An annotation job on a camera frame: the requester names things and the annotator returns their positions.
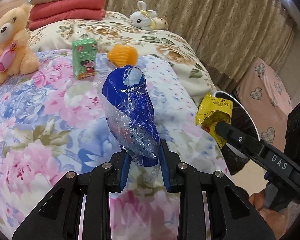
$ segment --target plaid heart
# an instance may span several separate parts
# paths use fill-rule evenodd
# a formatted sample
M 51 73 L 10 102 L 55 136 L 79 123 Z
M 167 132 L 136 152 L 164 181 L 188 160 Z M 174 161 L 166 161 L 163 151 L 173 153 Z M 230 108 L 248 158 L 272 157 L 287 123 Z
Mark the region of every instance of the plaid heart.
M 274 75 L 275 75 L 276 79 L 281 82 L 281 78 L 277 75 L 277 73 L 274 73 Z
M 282 89 L 281 89 L 280 85 L 278 83 L 274 83 L 274 87 L 277 90 L 277 92 L 279 93 L 279 95 L 281 95 Z
M 277 99 L 276 99 L 276 98 L 274 98 L 274 99 L 271 99 L 271 105 L 272 105 L 272 106 L 274 106 L 274 107 L 279 107 L 279 105 L 278 105 L 278 101 L 277 101 Z
M 258 74 L 263 75 L 265 73 L 265 71 L 266 71 L 266 67 L 265 67 L 264 64 L 260 64 L 259 66 L 256 66 L 254 68 L 254 71 L 257 72 Z
M 268 143 L 273 143 L 275 131 L 273 127 L 269 127 L 266 132 L 261 133 L 261 139 Z
M 291 103 L 291 101 L 289 99 L 288 99 L 288 103 L 291 106 L 291 108 L 293 109 L 293 105 L 292 105 L 292 103 Z
M 250 93 L 250 96 L 253 98 L 253 99 L 256 99 L 256 100 L 261 100 L 262 98 L 262 89 L 261 88 L 256 88 L 256 90 L 252 91 Z

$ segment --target teddy bear ear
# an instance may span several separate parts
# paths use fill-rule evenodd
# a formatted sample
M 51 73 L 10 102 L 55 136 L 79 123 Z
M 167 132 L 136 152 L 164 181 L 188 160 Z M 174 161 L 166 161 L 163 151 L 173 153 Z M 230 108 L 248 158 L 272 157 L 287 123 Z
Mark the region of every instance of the teddy bear ear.
M 30 14 L 30 11 L 32 9 L 31 5 L 28 3 L 24 3 L 23 5 L 20 6 L 22 10 L 26 12 L 26 14 Z

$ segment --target human hand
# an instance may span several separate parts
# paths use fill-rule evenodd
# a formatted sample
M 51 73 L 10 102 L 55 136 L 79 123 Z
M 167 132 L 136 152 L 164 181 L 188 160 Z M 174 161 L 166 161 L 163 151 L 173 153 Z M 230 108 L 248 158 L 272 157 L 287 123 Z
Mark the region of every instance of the human hand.
M 265 190 L 252 194 L 249 201 L 268 223 L 269 227 L 275 234 L 275 239 L 279 240 L 287 231 L 289 210 L 286 209 L 282 214 L 280 214 L 277 211 L 262 208 L 265 202 Z

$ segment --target floral bedspread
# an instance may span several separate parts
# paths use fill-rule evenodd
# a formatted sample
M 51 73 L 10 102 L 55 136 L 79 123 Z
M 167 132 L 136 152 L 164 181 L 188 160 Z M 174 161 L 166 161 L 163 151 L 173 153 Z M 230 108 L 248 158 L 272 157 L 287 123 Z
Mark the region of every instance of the floral bedspread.
M 0 229 L 9 239 L 67 171 L 91 171 L 120 151 L 96 91 L 114 69 L 105 54 L 97 54 L 97 74 L 79 81 L 72 75 L 71 50 L 37 56 L 39 71 L 0 86 Z M 214 139 L 194 126 L 197 107 L 171 65 L 144 56 L 137 66 L 146 76 L 156 126 L 170 150 L 201 171 L 227 173 Z M 125 190 L 111 195 L 113 239 L 177 237 L 179 195 L 166 192 L 161 173 L 146 183 L 146 172 L 132 164 Z
M 143 31 L 129 22 L 118 12 L 107 12 L 102 21 L 55 22 L 29 31 L 30 47 L 33 52 L 72 49 L 72 41 L 87 38 L 96 39 L 98 51 L 103 53 L 117 43 L 133 46 L 140 56 L 152 54 L 168 61 L 197 106 L 207 92 L 216 90 L 209 73 L 183 38 L 169 31 Z

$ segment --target beige curtain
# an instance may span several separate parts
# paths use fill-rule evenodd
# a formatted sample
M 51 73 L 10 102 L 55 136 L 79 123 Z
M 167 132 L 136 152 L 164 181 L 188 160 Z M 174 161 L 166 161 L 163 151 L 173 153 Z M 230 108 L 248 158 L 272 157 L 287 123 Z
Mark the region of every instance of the beige curtain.
M 232 91 L 254 57 L 276 72 L 294 37 L 295 23 L 280 0 L 143 0 L 166 16 L 169 30 L 188 41 L 212 81 Z M 138 0 L 107 0 L 107 10 L 126 16 Z

